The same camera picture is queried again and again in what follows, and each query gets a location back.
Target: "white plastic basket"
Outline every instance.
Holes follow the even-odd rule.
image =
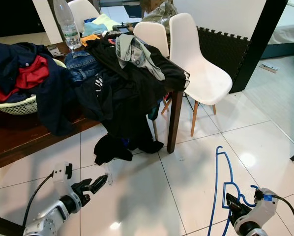
[[[59,60],[53,59],[59,66],[65,67],[65,64]],[[16,103],[0,103],[0,111],[10,113],[12,115],[26,115],[38,111],[35,96],[27,98],[24,101]]]

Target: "white plastic chair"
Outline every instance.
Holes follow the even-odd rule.
[[[135,36],[143,40],[146,44],[158,48],[164,57],[169,56],[167,33],[165,27],[162,24],[152,22],[139,22],[135,26],[133,33]],[[170,102],[171,100],[168,103],[166,103],[166,101],[163,100],[165,108],[162,110],[161,114],[163,114],[165,110],[169,111],[168,106]],[[156,122],[153,121],[152,124],[155,133],[155,138],[156,140],[158,140]]]
[[[73,0],[68,5],[79,32],[84,31],[84,20],[100,16],[97,9],[88,0]]]
[[[191,136],[194,134],[199,103],[212,105],[222,100],[232,87],[230,76],[206,60],[200,49],[198,31],[192,16],[181,13],[170,19],[170,60],[190,73],[185,93],[195,100]]]

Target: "bed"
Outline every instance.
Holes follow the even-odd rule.
[[[294,55],[294,6],[287,5],[262,59]]]

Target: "water bottle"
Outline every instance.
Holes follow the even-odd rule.
[[[53,0],[53,6],[67,46],[72,50],[81,47],[79,32],[66,0]]]

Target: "dark wooden table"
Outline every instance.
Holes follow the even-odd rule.
[[[64,42],[58,43],[57,47],[61,52],[69,53],[69,48]],[[175,150],[182,96],[182,91],[173,91],[167,146],[168,153],[172,153]],[[76,128],[71,134],[59,137],[52,135],[41,124],[37,113],[16,116],[0,111],[0,168],[98,124],[97,121],[85,118],[79,106],[72,109],[69,117]],[[1,235],[21,236],[23,231],[24,228],[22,226],[0,218]]]

